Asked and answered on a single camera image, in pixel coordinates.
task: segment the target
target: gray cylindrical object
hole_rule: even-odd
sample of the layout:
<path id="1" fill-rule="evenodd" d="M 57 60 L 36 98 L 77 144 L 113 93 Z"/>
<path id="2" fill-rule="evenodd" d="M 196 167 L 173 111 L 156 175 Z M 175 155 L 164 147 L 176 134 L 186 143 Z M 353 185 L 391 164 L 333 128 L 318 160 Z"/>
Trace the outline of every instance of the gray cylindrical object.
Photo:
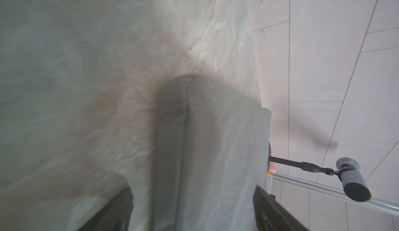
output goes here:
<path id="1" fill-rule="evenodd" d="M 357 202 L 366 202 L 370 200 L 372 195 L 360 173 L 359 164 L 351 158 L 341 158 L 337 161 L 338 170 L 345 169 L 349 165 L 355 167 L 355 170 L 346 170 L 339 175 L 345 194 L 350 199 Z"/>

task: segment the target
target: white floor tile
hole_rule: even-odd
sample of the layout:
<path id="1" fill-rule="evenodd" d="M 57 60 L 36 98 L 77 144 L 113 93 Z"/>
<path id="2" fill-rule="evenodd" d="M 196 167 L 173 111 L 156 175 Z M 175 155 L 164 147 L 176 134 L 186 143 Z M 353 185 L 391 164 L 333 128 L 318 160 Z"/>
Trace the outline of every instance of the white floor tile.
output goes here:
<path id="1" fill-rule="evenodd" d="M 399 179 L 393 178 L 392 173 L 378 173 L 376 170 L 366 181 L 373 198 L 399 204 Z"/>
<path id="2" fill-rule="evenodd" d="M 342 102 L 290 102 L 290 111 L 340 111 Z"/>
<path id="3" fill-rule="evenodd" d="M 330 207 L 324 206 L 322 204 L 317 204 L 315 202 L 310 202 L 309 204 L 310 210 L 318 212 L 320 214 L 329 216 L 331 218 L 347 222 L 346 212 L 342 212 L 336 209 L 332 209 Z"/>
<path id="4" fill-rule="evenodd" d="M 399 27 L 399 0 L 378 0 L 369 31 Z"/>
<path id="5" fill-rule="evenodd" d="M 290 101 L 342 101 L 376 0 L 291 0 Z"/>
<path id="6" fill-rule="evenodd" d="M 289 153 L 323 159 L 337 116 L 338 112 L 290 111 Z"/>
<path id="7" fill-rule="evenodd" d="M 272 156 L 288 159 L 288 122 L 270 122 Z M 277 172 L 288 175 L 288 165 L 276 163 Z"/>
<path id="8" fill-rule="evenodd" d="M 272 191 L 270 192 L 270 194 L 272 194 L 276 197 L 276 201 L 278 203 L 280 203 L 280 200 L 281 200 L 281 185 L 282 185 L 282 182 L 273 180 Z"/>
<path id="9" fill-rule="evenodd" d="M 289 0 L 247 0 L 252 31 L 289 20 Z"/>
<path id="10" fill-rule="evenodd" d="M 338 137 L 332 137 L 331 144 L 341 144 L 347 146 L 363 147 L 375 150 L 386 150 L 390 151 L 394 144 L 356 140 L 356 139 L 343 139 Z"/>
<path id="11" fill-rule="evenodd" d="M 363 43 L 362 52 L 398 47 L 399 28 L 395 28 L 367 34 Z"/>
<path id="12" fill-rule="evenodd" d="M 252 33 L 262 106 L 288 122 L 288 22 Z"/>
<path id="13" fill-rule="evenodd" d="M 399 216 L 393 215 L 392 216 L 393 226 L 395 231 L 399 231 Z"/>
<path id="14" fill-rule="evenodd" d="M 394 231 L 392 217 L 369 208 L 347 203 L 350 231 Z"/>
<path id="15" fill-rule="evenodd" d="M 334 136 L 395 144 L 399 133 L 398 49 L 361 53 Z"/>
<path id="16" fill-rule="evenodd" d="M 374 198 L 399 204 L 399 144 L 387 155 L 366 183 Z"/>
<path id="17" fill-rule="evenodd" d="M 330 216 L 318 213 L 316 211 L 309 211 L 309 229 L 311 231 L 347 231 L 348 223 L 332 218 Z"/>
<path id="18" fill-rule="evenodd" d="M 310 202 L 322 204 L 332 209 L 346 213 L 346 203 L 344 201 L 322 195 L 316 192 L 310 192 Z"/>
<path id="19" fill-rule="evenodd" d="M 309 190 L 282 184 L 281 205 L 309 228 Z"/>

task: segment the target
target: gray upholstery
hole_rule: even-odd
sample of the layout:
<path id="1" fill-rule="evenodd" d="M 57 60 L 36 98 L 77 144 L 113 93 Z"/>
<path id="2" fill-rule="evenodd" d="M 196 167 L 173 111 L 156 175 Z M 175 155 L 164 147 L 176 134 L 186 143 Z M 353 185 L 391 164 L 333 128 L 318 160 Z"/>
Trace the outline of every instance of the gray upholstery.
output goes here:
<path id="1" fill-rule="evenodd" d="M 253 230 L 271 111 L 199 75 L 171 81 L 159 104 L 155 230 Z"/>

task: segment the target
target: pink toy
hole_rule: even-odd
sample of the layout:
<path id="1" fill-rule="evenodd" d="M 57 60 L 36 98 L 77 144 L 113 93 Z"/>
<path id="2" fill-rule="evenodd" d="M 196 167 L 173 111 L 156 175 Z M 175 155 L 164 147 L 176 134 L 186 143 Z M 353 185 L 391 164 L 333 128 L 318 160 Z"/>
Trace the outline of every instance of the pink toy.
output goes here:
<path id="1" fill-rule="evenodd" d="M 270 169 L 269 169 L 270 174 L 274 175 L 276 173 L 276 170 L 277 170 L 276 164 L 273 162 L 270 162 Z"/>

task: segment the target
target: sofa cushion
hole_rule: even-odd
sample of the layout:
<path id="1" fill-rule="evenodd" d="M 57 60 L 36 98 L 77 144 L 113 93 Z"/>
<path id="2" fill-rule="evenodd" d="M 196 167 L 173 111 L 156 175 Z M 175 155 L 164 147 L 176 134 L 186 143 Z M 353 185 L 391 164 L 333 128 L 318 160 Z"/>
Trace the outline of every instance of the sofa cushion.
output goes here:
<path id="1" fill-rule="evenodd" d="M 200 75 L 159 98 L 155 230 L 249 230 L 266 186 L 271 111 Z"/>

